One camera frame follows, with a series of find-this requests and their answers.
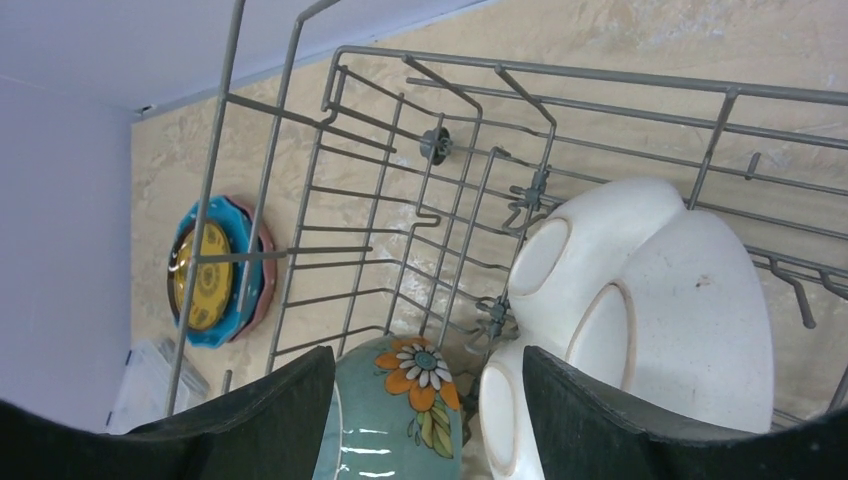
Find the cream divided plate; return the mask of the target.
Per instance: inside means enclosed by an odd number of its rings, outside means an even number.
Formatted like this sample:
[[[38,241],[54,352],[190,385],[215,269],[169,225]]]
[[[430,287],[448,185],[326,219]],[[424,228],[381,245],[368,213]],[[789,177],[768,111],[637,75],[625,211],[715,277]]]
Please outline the cream divided plate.
[[[598,186],[555,209],[511,268],[518,336],[480,380],[484,448],[497,479],[539,479],[523,352],[539,346],[671,412],[761,434],[775,359],[752,260],[719,217],[653,177]]]

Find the white scalloped teal bowl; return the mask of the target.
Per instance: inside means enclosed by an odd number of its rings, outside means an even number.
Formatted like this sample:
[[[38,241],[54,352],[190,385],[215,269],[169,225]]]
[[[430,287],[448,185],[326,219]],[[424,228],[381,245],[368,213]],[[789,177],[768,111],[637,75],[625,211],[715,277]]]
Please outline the white scalloped teal bowl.
[[[440,350],[420,336],[366,341],[336,363],[316,479],[458,479],[462,419]]]

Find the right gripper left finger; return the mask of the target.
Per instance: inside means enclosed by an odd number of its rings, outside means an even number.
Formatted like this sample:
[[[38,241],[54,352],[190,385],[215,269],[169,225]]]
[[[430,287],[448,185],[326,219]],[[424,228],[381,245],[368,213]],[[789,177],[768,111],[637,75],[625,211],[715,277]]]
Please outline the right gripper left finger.
[[[309,479],[335,361],[315,347],[248,385],[122,435],[1,404],[4,479]]]

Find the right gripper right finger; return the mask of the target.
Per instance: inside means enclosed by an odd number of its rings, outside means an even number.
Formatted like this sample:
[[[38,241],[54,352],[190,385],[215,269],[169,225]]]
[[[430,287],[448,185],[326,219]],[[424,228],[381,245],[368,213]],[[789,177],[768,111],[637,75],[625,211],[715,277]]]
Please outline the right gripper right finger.
[[[844,409],[751,434],[695,420],[596,380],[538,346],[523,383],[547,479],[844,479]]]

